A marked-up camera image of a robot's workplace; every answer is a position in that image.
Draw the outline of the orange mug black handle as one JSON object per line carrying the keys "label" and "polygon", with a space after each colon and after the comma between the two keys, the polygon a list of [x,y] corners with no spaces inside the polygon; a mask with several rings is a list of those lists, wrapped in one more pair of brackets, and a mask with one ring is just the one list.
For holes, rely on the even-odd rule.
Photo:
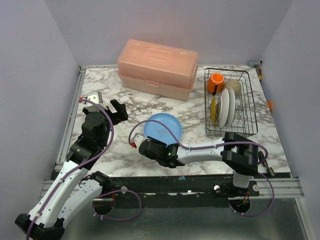
{"label": "orange mug black handle", "polygon": [[215,72],[209,76],[207,82],[207,91],[213,96],[220,93],[223,89],[225,78],[222,74]]}

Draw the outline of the teal Shi Hao Wei plate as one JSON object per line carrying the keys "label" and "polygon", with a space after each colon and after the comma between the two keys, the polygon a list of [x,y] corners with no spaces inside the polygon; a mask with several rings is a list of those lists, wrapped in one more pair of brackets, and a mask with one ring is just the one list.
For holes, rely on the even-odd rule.
{"label": "teal Shi Hao Wei plate", "polygon": [[236,107],[236,96],[233,89],[228,90],[229,93],[229,108],[228,108],[228,116],[225,123],[226,127],[230,127],[235,115],[235,107]]}

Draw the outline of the white floral bowl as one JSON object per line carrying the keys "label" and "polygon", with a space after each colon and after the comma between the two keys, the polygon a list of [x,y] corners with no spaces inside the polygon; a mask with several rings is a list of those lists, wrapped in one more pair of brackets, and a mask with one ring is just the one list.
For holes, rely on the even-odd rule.
{"label": "white floral bowl", "polygon": [[236,97],[239,97],[242,92],[241,83],[236,79],[228,79],[224,82],[222,89],[233,90]]}

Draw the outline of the light blue plate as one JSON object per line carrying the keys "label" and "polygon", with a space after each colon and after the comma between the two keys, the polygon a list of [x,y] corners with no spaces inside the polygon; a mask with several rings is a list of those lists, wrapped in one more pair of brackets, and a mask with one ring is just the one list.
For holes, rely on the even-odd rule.
{"label": "light blue plate", "polygon": [[[156,113],[148,120],[155,120],[167,126],[174,136],[180,140],[183,135],[183,128],[180,121],[169,113]],[[167,145],[176,144],[177,141],[170,132],[160,123],[148,121],[144,124],[144,136],[151,137]]]}

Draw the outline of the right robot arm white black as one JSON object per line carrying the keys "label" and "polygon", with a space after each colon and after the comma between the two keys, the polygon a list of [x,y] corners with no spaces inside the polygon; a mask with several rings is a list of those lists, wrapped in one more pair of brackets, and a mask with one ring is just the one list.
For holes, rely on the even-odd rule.
{"label": "right robot arm white black", "polygon": [[246,189],[252,176],[258,174],[258,144],[234,132],[226,132],[215,141],[188,144],[166,144],[136,133],[132,140],[139,154],[159,165],[176,168],[196,162],[223,162],[233,170],[233,185]]}

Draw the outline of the large teal rimmed plate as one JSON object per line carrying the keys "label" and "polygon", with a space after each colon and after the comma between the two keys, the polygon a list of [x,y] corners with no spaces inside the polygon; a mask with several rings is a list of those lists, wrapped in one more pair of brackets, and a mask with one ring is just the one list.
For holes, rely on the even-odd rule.
{"label": "large teal rimmed plate", "polygon": [[218,111],[218,125],[220,128],[223,128],[227,122],[228,113],[229,113],[230,97],[228,89],[224,89],[217,103]]}

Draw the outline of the small yellow patterned plate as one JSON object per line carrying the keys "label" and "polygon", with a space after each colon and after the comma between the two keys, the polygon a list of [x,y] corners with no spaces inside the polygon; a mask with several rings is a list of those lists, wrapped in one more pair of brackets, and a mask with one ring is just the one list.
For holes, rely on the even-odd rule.
{"label": "small yellow patterned plate", "polygon": [[216,123],[216,98],[213,97],[210,104],[210,120],[213,125]]}

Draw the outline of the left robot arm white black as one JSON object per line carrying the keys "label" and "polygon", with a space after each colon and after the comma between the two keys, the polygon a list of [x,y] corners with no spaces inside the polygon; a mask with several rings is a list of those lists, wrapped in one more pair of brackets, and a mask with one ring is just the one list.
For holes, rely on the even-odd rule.
{"label": "left robot arm white black", "polygon": [[126,106],[112,99],[112,112],[92,97],[83,98],[85,120],[82,133],[70,147],[62,168],[39,203],[29,213],[19,214],[15,224],[26,234],[26,239],[59,240],[68,223],[95,197],[102,193],[110,178],[96,172],[83,186],[73,193],[75,187],[88,174],[96,161],[111,146],[114,126],[126,121]]}

